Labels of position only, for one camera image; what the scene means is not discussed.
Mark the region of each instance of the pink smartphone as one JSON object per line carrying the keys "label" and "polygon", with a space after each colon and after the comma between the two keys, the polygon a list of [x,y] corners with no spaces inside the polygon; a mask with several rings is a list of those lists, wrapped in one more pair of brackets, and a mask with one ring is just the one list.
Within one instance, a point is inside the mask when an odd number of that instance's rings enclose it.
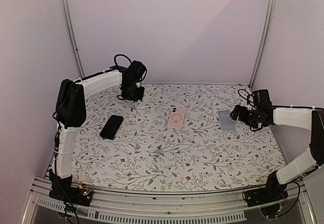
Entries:
{"label": "pink smartphone", "polygon": [[186,115],[185,109],[174,107],[170,112],[167,127],[170,129],[181,130],[185,115]]}

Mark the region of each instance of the circle on phone case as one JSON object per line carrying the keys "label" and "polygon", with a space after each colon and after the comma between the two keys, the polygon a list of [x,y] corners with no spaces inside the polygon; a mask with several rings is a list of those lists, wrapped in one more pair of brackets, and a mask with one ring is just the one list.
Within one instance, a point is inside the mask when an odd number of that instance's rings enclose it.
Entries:
{"label": "circle on phone case", "polygon": [[182,116],[180,114],[173,114],[171,116],[171,119],[174,120],[174,121],[179,121],[182,119]]}

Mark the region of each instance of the white wall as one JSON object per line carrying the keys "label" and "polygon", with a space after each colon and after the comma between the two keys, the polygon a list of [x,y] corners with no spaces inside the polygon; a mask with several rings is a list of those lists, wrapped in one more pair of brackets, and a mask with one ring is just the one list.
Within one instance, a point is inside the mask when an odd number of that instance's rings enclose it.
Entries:
{"label": "white wall", "polygon": [[[276,0],[256,89],[267,88],[275,104],[324,107],[324,0]],[[304,152],[310,133],[274,127],[288,161]],[[318,223],[324,223],[324,170],[307,178]]]}
{"label": "white wall", "polygon": [[69,4],[86,74],[107,69],[115,54],[124,53],[148,67],[146,83],[248,84],[267,0]]}
{"label": "white wall", "polygon": [[77,78],[60,0],[0,0],[0,223],[18,223],[52,154],[62,79]]}

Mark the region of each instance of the floral tablecloth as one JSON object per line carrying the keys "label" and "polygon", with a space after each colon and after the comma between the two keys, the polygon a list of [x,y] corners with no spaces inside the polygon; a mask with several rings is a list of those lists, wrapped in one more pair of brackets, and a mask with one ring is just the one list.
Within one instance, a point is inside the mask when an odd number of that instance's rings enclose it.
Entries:
{"label": "floral tablecloth", "polygon": [[[224,133],[218,110],[245,104],[243,86],[144,85],[142,102],[117,99],[119,87],[86,101],[87,119],[74,145],[74,182],[142,191],[214,191],[265,183],[285,164],[269,128],[251,132],[234,122]],[[181,131],[166,127],[171,108],[182,106]],[[114,140],[99,136],[111,115],[124,121]]]}

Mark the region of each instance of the gray phone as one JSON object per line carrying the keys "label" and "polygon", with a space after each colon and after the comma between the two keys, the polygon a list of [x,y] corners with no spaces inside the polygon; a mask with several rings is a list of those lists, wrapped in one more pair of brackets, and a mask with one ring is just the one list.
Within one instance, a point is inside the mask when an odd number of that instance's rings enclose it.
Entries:
{"label": "gray phone", "polygon": [[232,118],[230,117],[229,111],[218,111],[219,122],[221,124],[221,129],[224,132],[235,132],[235,127]]}

